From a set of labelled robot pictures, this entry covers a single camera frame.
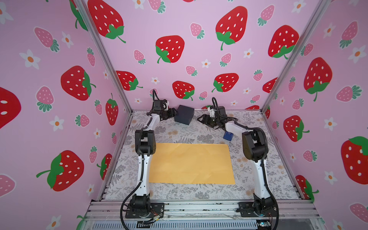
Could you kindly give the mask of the orange wrapping paper sheet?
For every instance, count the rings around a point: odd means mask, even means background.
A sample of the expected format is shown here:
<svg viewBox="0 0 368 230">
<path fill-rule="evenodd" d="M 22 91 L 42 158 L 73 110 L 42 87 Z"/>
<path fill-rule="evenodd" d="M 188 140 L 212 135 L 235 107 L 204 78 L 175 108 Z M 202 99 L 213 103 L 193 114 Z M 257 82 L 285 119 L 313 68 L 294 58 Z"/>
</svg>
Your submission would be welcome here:
<svg viewBox="0 0 368 230">
<path fill-rule="evenodd" d="M 152 156 L 150 183 L 234 185 L 226 144 L 158 143 Z"/>
</svg>

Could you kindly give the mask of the dark grey gift box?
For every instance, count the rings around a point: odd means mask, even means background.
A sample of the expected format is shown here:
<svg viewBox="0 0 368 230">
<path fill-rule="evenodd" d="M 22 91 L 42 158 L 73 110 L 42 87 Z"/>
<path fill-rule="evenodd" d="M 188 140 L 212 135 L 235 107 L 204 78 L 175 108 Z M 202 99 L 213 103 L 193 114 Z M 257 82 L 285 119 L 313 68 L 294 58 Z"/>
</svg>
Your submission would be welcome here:
<svg viewBox="0 0 368 230">
<path fill-rule="evenodd" d="M 175 122 L 189 125 L 194 116 L 194 108 L 179 105 L 177 108 L 177 115 L 174 117 Z"/>
</svg>

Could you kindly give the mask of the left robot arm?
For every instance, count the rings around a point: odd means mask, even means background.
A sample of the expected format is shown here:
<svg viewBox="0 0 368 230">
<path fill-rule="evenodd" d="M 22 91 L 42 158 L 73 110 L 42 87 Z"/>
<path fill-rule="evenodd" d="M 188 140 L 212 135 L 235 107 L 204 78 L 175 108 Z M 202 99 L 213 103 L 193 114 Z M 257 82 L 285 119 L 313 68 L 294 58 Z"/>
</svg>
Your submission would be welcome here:
<svg viewBox="0 0 368 230">
<path fill-rule="evenodd" d="M 135 131 L 135 151 L 139 160 L 137 186 L 131 193 L 129 210 L 134 215 L 147 216 L 150 214 L 149 171 L 153 154 L 156 152 L 154 130 L 164 120 L 177 115 L 174 108 L 169 108 L 167 100 L 154 99 L 152 109 L 147 113 L 148 121 L 141 129 Z"/>
</svg>

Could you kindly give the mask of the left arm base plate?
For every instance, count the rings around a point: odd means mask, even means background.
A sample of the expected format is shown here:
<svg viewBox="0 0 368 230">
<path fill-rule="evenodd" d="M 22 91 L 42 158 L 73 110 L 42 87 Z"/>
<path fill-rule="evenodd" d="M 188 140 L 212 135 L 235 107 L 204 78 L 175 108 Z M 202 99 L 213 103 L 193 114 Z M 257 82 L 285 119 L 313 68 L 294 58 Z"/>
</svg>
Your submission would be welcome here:
<svg viewBox="0 0 368 230">
<path fill-rule="evenodd" d="M 129 204 L 125 213 L 125 218 L 145 219 L 162 216 L 164 214 L 164 206 L 164 203 L 151 203 L 143 206 Z"/>
</svg>

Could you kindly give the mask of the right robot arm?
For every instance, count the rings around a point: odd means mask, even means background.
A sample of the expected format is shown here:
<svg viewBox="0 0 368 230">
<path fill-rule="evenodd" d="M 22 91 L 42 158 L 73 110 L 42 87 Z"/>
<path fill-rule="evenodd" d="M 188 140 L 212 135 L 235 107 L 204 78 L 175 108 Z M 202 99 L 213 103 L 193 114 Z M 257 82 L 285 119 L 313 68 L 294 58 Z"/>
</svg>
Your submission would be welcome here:
<svg viewBox="0 0 368 230">
<path fill-rule="evenodd" d="M 259 127 L 248 127 L 240 124 L 238 119 L 228 117 L 223 106 L 211 106 L 208 112 L 208 115 L 200 116 L 197 121 L 210 128 L 220 128 L 241 138 L 243 155 L 253 162 L 255 181 L 253 212 L 262 216 L 272 210 L 277 211 L 277 201 L 268 186 L 266 158 L 269 149 L 265 132 Z"/>
</svg>

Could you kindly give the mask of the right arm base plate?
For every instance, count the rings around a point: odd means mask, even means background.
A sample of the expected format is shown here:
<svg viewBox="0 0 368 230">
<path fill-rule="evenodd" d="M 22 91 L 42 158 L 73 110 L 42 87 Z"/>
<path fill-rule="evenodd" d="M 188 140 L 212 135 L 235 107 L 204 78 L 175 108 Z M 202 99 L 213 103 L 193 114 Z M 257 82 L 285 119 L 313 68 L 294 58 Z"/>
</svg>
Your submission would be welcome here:
<svg viewBox="0 0 368 230">
<path fill-rule="evenodd" d="M 261 205 L 255 204 L 254 202 L 239 202 L 238 205 L 239 207 L 236 209 L 236 212 L 240 213 L 242 217 L 275 218 L 278 216 L 278 210 L 275 206 L 263 208 Z"/>
</svg>

